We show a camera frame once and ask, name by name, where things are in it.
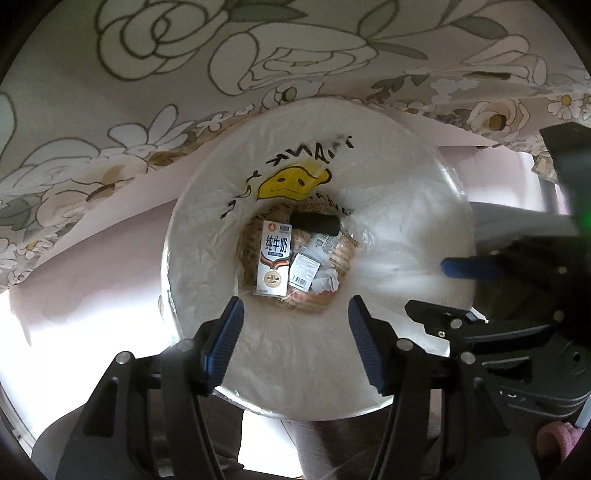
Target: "metal screw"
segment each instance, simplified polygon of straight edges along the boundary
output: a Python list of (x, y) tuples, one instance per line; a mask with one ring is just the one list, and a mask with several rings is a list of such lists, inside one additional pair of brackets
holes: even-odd
[(127, 362), (129, 362), (129, 360), (131, 360), (131, 353), (129, 352), (120, 352), (115, 357), (115, 361), (119, 365), (125, 365)]
[(398, 342), (396, 342), (396, 346), (405, 352), (409, 352), (413, 349), (413, 343), (407, 338), (401, 338)]
[(471, 352), (462, 352), (460, 355), (460, 360), (464, 362), (466, 365), (472, 365), (476, 361), (476, 357)]
[(189, 338), (186, 338), (185, 340), (181, 340), (178, 343), (178, 349), (181, 350), (182, 352), (188, 352), (192, 348), (193, 348), (193, 341)]

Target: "green light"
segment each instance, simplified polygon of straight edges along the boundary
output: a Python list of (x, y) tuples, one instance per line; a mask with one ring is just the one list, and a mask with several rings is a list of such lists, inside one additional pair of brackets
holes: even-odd
[(591, 212), (581, 217), (580, 226), (586, 231), (591, 231)]

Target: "plastic bag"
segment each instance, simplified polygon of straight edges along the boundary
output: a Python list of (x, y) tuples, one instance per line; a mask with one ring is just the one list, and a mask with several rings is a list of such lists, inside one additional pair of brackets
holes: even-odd
[(300, 420), (387, 405), (391, 399), (369, 385), (349, 329), (355, 294), (399, 337), (448, 351), (404, 312), (410, 299), (472, 303), (472, 282), (440, 271), (443, 258), (472, 255), (474, 243), (467, 201), (438, 158), (387, 116), (336, 99), (282, 106), (220, 137), (177, 202), (165, 243), (164, 314), (182, 337), (240, 293), (238, 241), (262, 209), (321, 192), (350, 209), (343, 226), (366, 245), (322, 314), (241, 295), (245, 324), (220, 392), (250, 410)]

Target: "barcode label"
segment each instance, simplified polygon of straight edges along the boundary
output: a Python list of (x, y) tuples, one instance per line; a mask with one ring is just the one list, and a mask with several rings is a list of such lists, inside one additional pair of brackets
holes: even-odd
[(290, 285), (299, 290), (308, 291), (319, 268), (320, 264), (317, 261), (297, 254), (290, 267)]
[(339, 232), (337, 236), (330, 236), (324, 233), (315, 233), (306, 245), (306, 247), (318, 257), (320, 261), (328, 261), (330, 254), (339, 244), (342, 237), (342, 233)]

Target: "yellow smiley face drawing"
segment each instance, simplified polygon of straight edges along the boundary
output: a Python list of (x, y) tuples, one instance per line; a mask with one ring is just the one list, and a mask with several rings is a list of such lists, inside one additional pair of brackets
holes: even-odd
[(291, 200), (305, 200), (318, 185), (330, 182), (332, 173), (325, 168), (319, 176), (313, 176), (301, 165), (282, 168), (266, 179), (258, 189), (257, 200), (284, 197)]

